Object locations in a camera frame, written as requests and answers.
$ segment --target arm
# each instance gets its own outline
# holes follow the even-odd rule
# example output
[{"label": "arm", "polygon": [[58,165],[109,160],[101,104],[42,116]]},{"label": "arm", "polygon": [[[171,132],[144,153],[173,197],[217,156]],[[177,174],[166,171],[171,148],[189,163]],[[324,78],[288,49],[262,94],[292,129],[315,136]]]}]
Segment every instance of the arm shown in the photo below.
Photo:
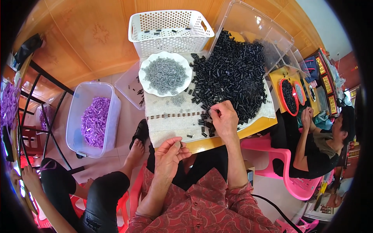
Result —
[{"label": "arm", "polygon": [[308,171],[307,156],[304,156],[307,134],[308,134],[308,129],[303,128],[301,138],[299,139],[297,150],[295,152],[295,159],[293,162],[294,168],[302,170],[302,171]]},{"label": "arm", "polygon": [[278,228],[266,218],[260,208],[258,202],[251,195],[252,186],[247,183],[242,188],[227,190],[226,197],[228,199],[228,208],[239,215],[258,223],[262,228],[266,228],[270,232],[278,232]]},{"label": "arm", "polygon": [[45,216],[56,232],[76,233],[76,230],[66,221],[66,219],[62,217],[62,215],[48,200],[43,188],[41,187],[39,176],[37,175],[35,169],[33,169],[30,165],[26,166],[22,171],[22,179],[25,186],[38,202],[40,208],[43,210]]},{"label": "arm", "polygon": [[241,188],[248,179],[237,135],[237,113],[227,100],[211,107],[211,118],[228,151],[228,189]]},{"label": "arm", "polygon": [[302,124],[303,124],[303,131],[302,131],[301,138],[299,139],[299,142],[297,145],[297,150],[295,152],[293,166],[296,169],[299,169],[302,171],[308,171],[307,156],[304,156],[307,134],[310,130],[311,121],[312,121],[308,108],[303,110],[301,119],[302,119]]},{"label": "arm", "polygon": [[137,207],[137,213],[155,219],[160,215],[164,199],[172,180],[163,180],[154,176],[149,192]]},{"label": "arm", "polygon": [[137,207],[128,232],[143,231],[162,211],[167,191],[178,170],[179,161],[192,155],[182,137],[167,139],[155,152],[155,171],[149,192]]},{"label": "arm", "polygon": [[315,123],[313,122],[312,118],[313,118],[313,109],[311,107],[307,107],[306,109],[304,109],[303,111],[306,111],[310,114],[310,118],[311,118],[311,122],[310,122],[310,130],[309,130],[309,133],[320,133],[321,132],[321,129],[320,128],[317,128]]},{"label": "arm", "polygon": [[241,188],[248,183],[244,159],[241,154],[239,138],[226,144],[228,151],[228,189]]}]

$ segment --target black cable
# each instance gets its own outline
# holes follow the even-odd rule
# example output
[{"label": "black cable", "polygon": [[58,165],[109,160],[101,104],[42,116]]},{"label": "black cable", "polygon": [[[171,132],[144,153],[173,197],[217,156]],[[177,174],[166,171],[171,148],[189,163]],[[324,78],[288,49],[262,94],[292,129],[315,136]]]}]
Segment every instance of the black cable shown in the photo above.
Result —
[{"label": "black cable", "polygon": [[291,225],[298,233],[302,233],[302,231],[292,221],[290,221],[290,219],[288,219],[288,217],[286,217],[286,215],[280,210],[280,208],[278,208],[277,205],[275,205],[273,202],[271,202],[267,198],[264,198],[264,197],[259,196],[259,195],[252,194],[252,196],[263,199],[266,202],[268,202],[269,204],[271,204],[281,214],[281,216],[285,219],[285,221],[288,222],[289,225]]}]

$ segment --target red gold decoration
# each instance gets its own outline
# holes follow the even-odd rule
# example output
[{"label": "red gold decoration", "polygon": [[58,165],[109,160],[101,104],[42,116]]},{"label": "red gold decoration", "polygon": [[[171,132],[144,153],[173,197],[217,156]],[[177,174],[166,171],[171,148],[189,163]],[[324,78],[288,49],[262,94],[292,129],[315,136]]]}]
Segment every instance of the red gold decoration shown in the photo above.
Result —
[{"label": "red gold decoration", "polygon": [[324,82],[324,85],[325,85],[326,94],[329,95],[329,94],[333,93],[333,89],[330,86],[329,78],[328,78],[327,75],[323,77],[323,82]]},{"label": "red gold decoration", "polygon": [[321,75],[325,74],[325,73],[326,73],[326,70],[325,70],[325,68],[324,68],[324,66],[323,66],[323,63],[321,62],[320,57],[317,57],[317,58],[316,58],[316,61],[317,61],[318,65],[319,65],[320,74],[321,74]]},{"label": "red gold decoration", "polygon": [[336,104],[335,104],[334,96],[333,95],[329,96],[328,99],[329,99],[330,110],[332,111],[332,115],[336,114],[337,113],[337,107],[336,107]]}]

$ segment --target white plastic basket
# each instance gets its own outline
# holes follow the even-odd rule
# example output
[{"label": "white plastic basket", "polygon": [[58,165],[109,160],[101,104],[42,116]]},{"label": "white plastic basket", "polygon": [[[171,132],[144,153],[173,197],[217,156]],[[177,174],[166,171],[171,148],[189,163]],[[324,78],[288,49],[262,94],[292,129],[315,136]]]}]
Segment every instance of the white plastic basket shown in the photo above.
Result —
[{"label": "white plastic basket", "polygon": [[205,17],[195,10],[150,11],[129,19],[128,40],[133,42],[139,57],[163,51],[199,52],[214,35]]}]

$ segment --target hand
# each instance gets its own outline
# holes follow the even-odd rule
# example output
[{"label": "hand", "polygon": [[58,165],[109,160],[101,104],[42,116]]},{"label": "hand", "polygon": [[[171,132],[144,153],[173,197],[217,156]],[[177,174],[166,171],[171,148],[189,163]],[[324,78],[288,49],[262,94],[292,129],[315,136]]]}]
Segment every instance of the hand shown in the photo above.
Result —
[{"label": "hand", "polygon": [[303,130],[309,130],[311,126],[311,116],[310,116],[310,111],[309,109],[304,109],[302,112],[301,120],[302,120],[302,125],[303,125]]},{"label": "hand", "polygon": [[182,139],[182,137],[169,138],[155,152],[154,177],[171,182],[176,175],[180,160],[192,155]]},{"label": "hand", "polygon": [[23,168],[22,180],[33,196],[36,196],[44,192],[43,187],[41,186],[39,176],[36,173],[36,170],[31,167],[31,165],[28,165]]},{"label": "hand", "polygon": [[238,116],[229,100],[211,106],[211,118],[213,125],[225,144],[238,138]]},{"label": "hand", "polygon": [[313,118],[313,108],[311,108],[311,107],[307,107],[307,108],[305,108],[304,111],[307,111],[307,112],[310,114],[310,118],[311,118],[311,119]]}]

